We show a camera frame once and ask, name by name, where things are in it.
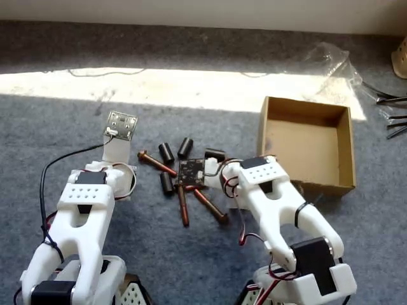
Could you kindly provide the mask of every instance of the white robotic arm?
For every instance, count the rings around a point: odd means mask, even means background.
[[[136,117],[111,112],[103,161],[72,171],[45,242],[21,276],[25,305],[120,304],[126,265],[117,256],[102,256],[102,249],[115,200],[126,198],[136,183],[135,168],[127,165],[136,122]],[[61,261],[74,254],[79,260],[52,279]]]
[[[340,259],[344,251],[338,233],[312,204],[304,200],[273,156],[222,163],[210,158],[205,160],[204,177],[206,186],[218,189],[224,189],[224,184],[233,180],[233,197],[238,207],[251,211],[259,224],[265,248],[274,261],[286,271],[301,275],[281,283],[270,294],[271,299],[296,304],[324,304],[356,291],[349,266],[333,263],[333,259]],[[294,224],[316,239],[289,247],[280,233],[283,224]],[[317,254],[307,257],[304,251]],[[315,272],[311,270],[313,264],[320,264]],[[266,288],[273,278],[268,274],[268,268],[267,272],[264,271],[258,271],[255,278]],[[327,280],[332,284],[330,287],[321,287],[325,284],[323,278],[318,278],[319,273],[324,273],[325,277],[330,273],[331,278]]]

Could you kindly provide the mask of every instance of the black cylinder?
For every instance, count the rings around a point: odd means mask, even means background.
[[[174,162],[174,156],[172,155],[170,146],[168,143],[162,143],[158,146],[160,150],[161,158],[163,159],[164,164],[170,164]]]
[[[218,162],[222,162],[226,159],[226,153],[219,149],[206,148],[205,159],[207,158],[216,158]]]
[[[190,138],[185,138],[178,150],[178,158],[186,159],[191,152],[192,145],[193,145],[193,140]]]
[[[169,173],[162,172],[160,174],[161,186],[163,188],[164,195],[170,196],[174,193],[174,186]]]

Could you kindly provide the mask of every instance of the screw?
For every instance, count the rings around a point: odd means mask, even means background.
[[[137,154],[137,157],[139,158],[140,161],[145,161],[147,163],[150,163],[151,165],[153,165],[158,170],[161,170],[163,172],[167,172],[172,177],[177,177],[177,172],[175,170],[165,166],[163,163],[161,163],[158,160],[155,160],[153,157],[149,156],[147,154],[147,151],[139,151],[139,153]]]
[[[204,189],[204,188],[205,188],[205,186],[185,186],[184,190],[186,192],[190,192],[190,191],[194,191],[196,189]]]
[[[212,215],[216,218],[216,220],[220,224],[227,224],[229,223],[228,214],[223,214],[220,209],[217,208],[210,200],[202,194],[198,189],[193,190],[193,194],[197,198],[197,200],[202,203],[208,210],[212,213]]]
[[[186,198],[184,187],[181,184],[179,184],[177,188],[178,188],[179,208],[181,210],[181,218],[183,220],[184,227],[189,227],[190,220],[188,218],[188,210],[186,209]]]

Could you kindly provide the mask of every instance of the brown box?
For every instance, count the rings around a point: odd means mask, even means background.
[[[305,191],[343,196],[356,180],[350,109],[267,97],[258,136],[258,155],[266,154]]]

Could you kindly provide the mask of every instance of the circuit board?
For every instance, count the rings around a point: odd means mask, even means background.
[[[184,186],[204,186],[205,159],[187,159],[179,162],[177,183]]]

